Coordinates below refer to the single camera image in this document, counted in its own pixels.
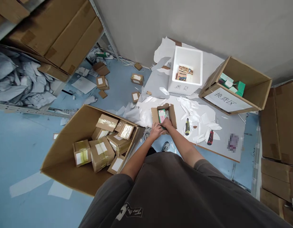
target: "white foam box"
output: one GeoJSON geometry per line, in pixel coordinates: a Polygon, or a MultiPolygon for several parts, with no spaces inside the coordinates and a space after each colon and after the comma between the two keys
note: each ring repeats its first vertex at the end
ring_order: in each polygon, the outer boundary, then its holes
{"type": "Polygon", "coordinates": [[[191,95],[203,84],[203,52],[200,50],[176,46],[171,62],[168,91],[191,95]],[[187,81],[176,80],[178,67],[190,66],[193,75],[187,76],[187,81]]]}

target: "hand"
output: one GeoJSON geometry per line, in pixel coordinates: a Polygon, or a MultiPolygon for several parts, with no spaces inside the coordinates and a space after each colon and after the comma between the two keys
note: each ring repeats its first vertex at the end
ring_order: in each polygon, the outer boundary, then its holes
{"type": "Polygon", "coordinates": [[[166,133],[166,131],[164,131],[162,129],[162,127],[159,125],[159,123],[153,123],[149,138],[151,138],[153,141],[155,141],[163,133],[166,133]]]}
{"type": "Polygon", "coordinates": [[[161,126],[168,128],[168,126],[172,126],[172,122],[168,117],[166,117],[165,120],[161,123],[161,126]]]}

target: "sneaker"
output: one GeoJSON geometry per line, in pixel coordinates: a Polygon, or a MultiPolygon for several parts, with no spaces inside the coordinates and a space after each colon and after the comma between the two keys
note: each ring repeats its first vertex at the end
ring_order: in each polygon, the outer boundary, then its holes
{"type": "Polygon", "coordinates": [[[162,148],[162,152],[168,152],[169,149],[170,149],[169,142],[165,142],[165,144],[163,145],[163,148],[162,148]]]}

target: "blue painted floor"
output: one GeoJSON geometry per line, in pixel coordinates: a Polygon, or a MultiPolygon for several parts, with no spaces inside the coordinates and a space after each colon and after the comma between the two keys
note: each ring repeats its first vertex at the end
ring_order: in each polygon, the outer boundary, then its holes
{"type": "MultiPolygon", "coordinates": [[[[122,106],[132,102],[131,93],[141,90],[141,86],[131,83],[132,73],[138,73],[130,66],[122,66],[116,60],[108,60],[110,74],[108,79],[110,90],[105,91],[108,97],[102,99],[98,89],[89,94],[75,94],[73,96],[61,93],[52,107],[59,109],[80,108],[83,101],[90,95],[99,98],[93,106],[105,110],[119,110],[122,106]]],[[[84,62],[82,66],[91,68],[84,62]]],[[[150,71],[144,73],[145,83],[150,71]]],[[[71,84],[76,81],[74,75],[64,88],[77,91],[71,84]]],[[[95,83],[93,76],[88,79],[95,83]]],[[[53,134],[59,133],[60,117],[39,116],[32,114],[4,113],[0,111],[0,228],[5,227],[78,227],[82,217],[92,201],[92,198],[73,191],[69,200],[49,196],[48,191],[53,180],[20,196],[11,198],[9,187],[39,171],[42,162],[53,143],[53,134]]],[[[257,116],[249,116],[245,132],[242,161],[236,164],[232,173],[234,162],[212,152],[197,148],[226,177],[251,187],[253,151],[256,139],[254,138],[257,126],[257,116]]],[[[169,135],[161,136],[153,147],[160,151],[165,141],[171,142],[169,135]]]]}

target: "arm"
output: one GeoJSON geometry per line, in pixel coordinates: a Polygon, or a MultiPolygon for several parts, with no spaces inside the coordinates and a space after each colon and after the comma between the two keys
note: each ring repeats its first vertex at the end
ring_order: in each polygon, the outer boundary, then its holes
{"type": "Polygon", "coordinates": [[[179,153],[181,154],[184,161],[194,167],[195,163],[201,159],[205,159],[191,142],[183,137],[173,126],[169,118],[166,118],[161,124],[165,127],[171,135],[179,153]]]}
{"type": "Polygon", "coordinates": [[[129,175],[134,181],[143,162],[149,151],[149,148],[152,146],[153,142],[158,139],[164,132],[159,123],[153,123],[153,127],[150,133],[150,136],[145,140],[145,142],[139,147],[139,149],[133,154],[130,160],[125,164],[121,170],[121,174],[129,175]]]}

